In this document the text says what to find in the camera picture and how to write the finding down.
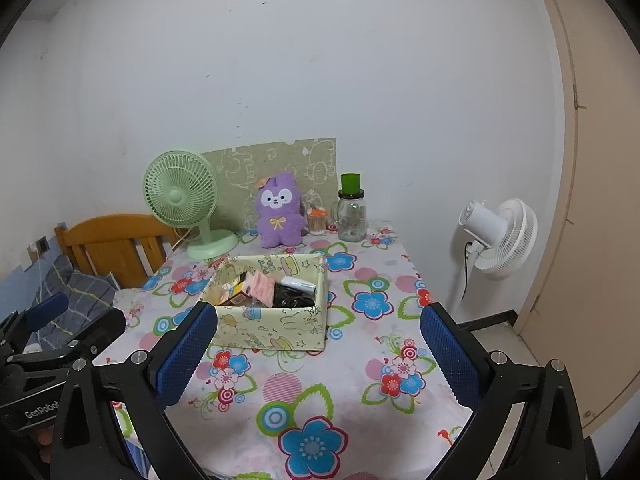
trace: door frame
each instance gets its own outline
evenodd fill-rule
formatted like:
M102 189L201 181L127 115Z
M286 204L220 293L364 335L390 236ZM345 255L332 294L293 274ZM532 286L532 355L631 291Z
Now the door frame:
M556 258L562 232L566 225L569 200L571 199L571 192L574 186L575 159L577 155L578 108L575 93L574 59L571 54L569 39L558 3L556 0L544 0L544 3L556 37L556 47L558 48L558 56L560 58L562 93L564 95L564 154L562 157L562 173L558 189L558 200L556 201L556 210L551 222L551 229L546 241L545 251L538 266L538 272L536 273L527 299L522 305L518 319L513 327L516 334L520 334L524 329L524 325L527 323L529 314L536 305L537 298L542 293L542 288L545 285L546 279L551 272L554 259Z

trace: purple plush toy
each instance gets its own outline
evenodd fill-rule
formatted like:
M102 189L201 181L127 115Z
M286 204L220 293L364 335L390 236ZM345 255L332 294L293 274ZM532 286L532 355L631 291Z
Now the purple plush toy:
M258 232L265 249L302 243L305 220L300 214L300 192L292 174L272 176L258 190L255 208L260 215Z

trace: table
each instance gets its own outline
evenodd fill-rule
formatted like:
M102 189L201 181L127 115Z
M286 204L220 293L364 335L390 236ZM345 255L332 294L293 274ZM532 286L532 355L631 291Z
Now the table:
M460 406L420 335L431 301L393 228L361 243L307 235L264 250L239 234L232 254L321 252L329 270L326 349L299 352L210 346L182 399L166 410L198 463L223 478L350 480L426 478L471 411ZM222 258L173 254L126 312L127 330L96 364L150 349L177 326ZM125 437L136 435L116 405Z

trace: fan base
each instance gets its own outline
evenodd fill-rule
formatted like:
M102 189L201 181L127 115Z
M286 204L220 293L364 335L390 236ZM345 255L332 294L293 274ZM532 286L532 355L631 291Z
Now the fan base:
M209 260L228 253L238 245L238 237L226 229L216 229L212 231L211 237L213 241L207 244L203 243L200 237L190 242L187 247L189 257L194 260Z

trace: blue gripper pad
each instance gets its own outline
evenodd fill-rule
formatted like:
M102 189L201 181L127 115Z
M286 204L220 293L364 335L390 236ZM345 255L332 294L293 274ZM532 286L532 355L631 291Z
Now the blue gripper pad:
M25 313L27 328L32 332L37 332L49 321L53 321L60 316L69 306L69 298L62 292L54 294L41 304L32 306Z
M161 410L176 404L218 328L216 309L207 305L156 375L156 404Z
M482 399L480 375L435 309L422 310L420 332L458 402L475 411Z

